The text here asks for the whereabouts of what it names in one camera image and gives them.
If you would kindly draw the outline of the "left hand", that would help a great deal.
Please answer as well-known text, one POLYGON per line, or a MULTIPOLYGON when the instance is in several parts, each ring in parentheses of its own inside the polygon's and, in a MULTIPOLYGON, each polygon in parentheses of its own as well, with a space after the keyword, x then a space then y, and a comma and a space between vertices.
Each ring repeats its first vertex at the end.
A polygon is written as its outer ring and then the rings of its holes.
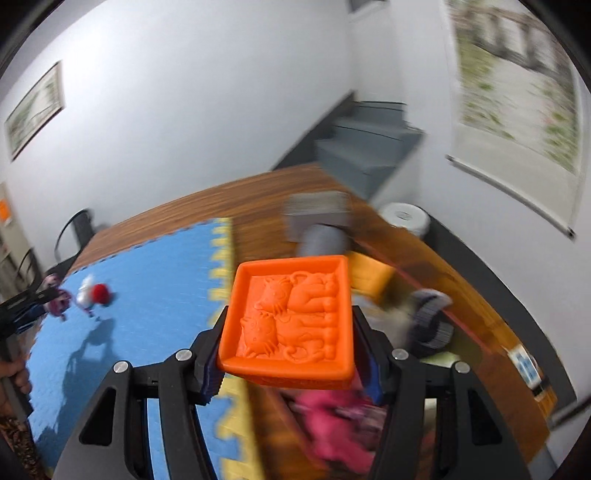
POLYGON ((1 376, 1 415, 9 415, 11 407, 5 389, 2 386, 2 380, 7 378, 11 385, 16 387, 24 395, 29 395, 32 391, 32 384, 29 379, 29 370, 26 367, 25 360, 21 357, 15 361, 1 360, 0 363, 1 376))

